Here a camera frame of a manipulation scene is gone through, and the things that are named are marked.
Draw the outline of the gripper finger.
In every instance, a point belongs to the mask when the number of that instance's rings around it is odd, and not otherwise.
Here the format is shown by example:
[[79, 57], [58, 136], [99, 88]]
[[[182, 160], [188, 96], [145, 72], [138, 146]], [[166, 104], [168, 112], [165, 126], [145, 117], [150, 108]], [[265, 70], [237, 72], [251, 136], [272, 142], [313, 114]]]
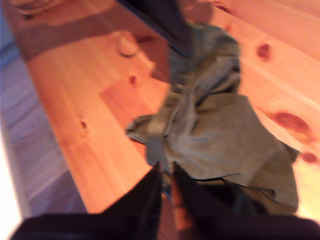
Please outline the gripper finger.
[[149, 210], [158, 214], [161, 206], [162, 173], [160, 163], [155, 166], [117, 202], [102, 212], [106, 216], [138, 216]]
[[253, 200], [241, 187], [222, 178], [214, 179], [212, 184], [199, 184], [176, 162], [173, 164], [173, 177], [193, 217], [265, 214], [261, 203]]
[[181, 55], [190, 57], [193, 50], [192, 31], [175, 0], [119, 0]]

